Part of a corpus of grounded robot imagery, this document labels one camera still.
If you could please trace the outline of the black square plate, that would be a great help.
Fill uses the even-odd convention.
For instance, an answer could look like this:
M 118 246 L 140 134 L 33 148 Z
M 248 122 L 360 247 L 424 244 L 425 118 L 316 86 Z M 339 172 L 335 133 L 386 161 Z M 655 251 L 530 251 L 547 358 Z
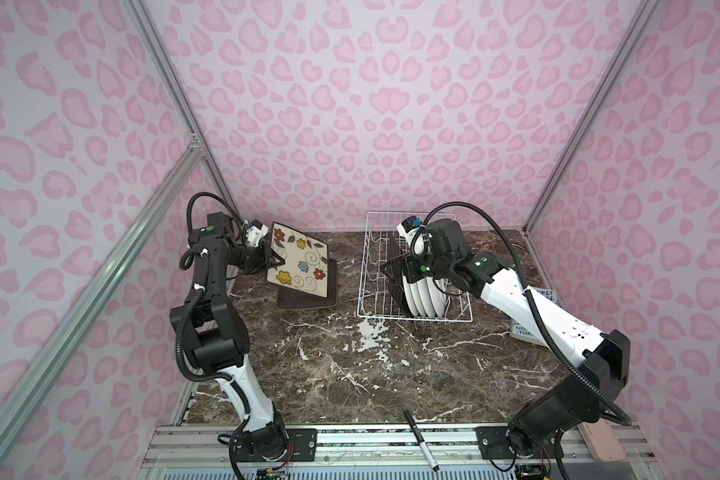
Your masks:
M 277 296 L 277 308 L 281 310 L 311 310 L 334 307 L 338 303 L 338 263 L 330 259 L 328 263 L 328 290 L 326 297 L 320 297 L 289 288 L 280 288 Z
M 392 296 L 393 303 L 400 311 L 400 316 L 410 317 L 412 315 L 404 290 L 403 270 L 398 258 L 402 256 L 398 240 L 392 232 L 388 232 L 386 257 L 387 260 L 381 265 L 381 272 L 386 277 L 387 290 Z

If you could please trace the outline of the floral square plate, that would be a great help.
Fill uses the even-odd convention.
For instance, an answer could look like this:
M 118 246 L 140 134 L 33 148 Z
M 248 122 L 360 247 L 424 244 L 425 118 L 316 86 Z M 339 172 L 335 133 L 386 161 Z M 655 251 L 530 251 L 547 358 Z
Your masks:
M 272 254 L 282 261 L 268 270 L 268 282 L 319 298 L 328 297 L 329 247 L 324 241 L 275 222 L 270 247 Z

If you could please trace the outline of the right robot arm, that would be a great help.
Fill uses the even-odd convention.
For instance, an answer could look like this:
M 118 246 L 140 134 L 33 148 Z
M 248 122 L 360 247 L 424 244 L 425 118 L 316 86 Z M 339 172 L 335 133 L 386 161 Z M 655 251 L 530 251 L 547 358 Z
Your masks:
M 569 371 L 510 420 L 503 448 L 530 457 L 582 423 L 603 418 L 627 423 L 615 404 L 629 377 L 631 342 L 622 332 L 606 333 L 578 319 L 531 287 L 519 268 L 490 251 L 474 250 L 453 219 L 423 224 L 409 216 L 397 233 L 404 250 L 391 255 L 382 271 L 402 311 L 415 317 L 441 315 L 447 289 L 454 287 L 522 325 Z

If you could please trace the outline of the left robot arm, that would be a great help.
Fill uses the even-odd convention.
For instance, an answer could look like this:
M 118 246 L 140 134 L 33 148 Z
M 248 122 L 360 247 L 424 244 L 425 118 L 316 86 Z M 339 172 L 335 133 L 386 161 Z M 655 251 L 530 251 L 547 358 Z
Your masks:
M 192 270 L 184 303 L 170 311 L 180 373 L 195 383 L 215 382 L 231 400 L 240 425 L 229 435 L 233 455 L 245 452 L 278 460 L 289 451 L 282 415 L 261 389 L 250 362 L 250 335 L 228 293 L 231 267 L 259 273 L 274 262 L 259 222 L 234 231 L 233 218 L 218 212 L 192 228 L 180 269 Z

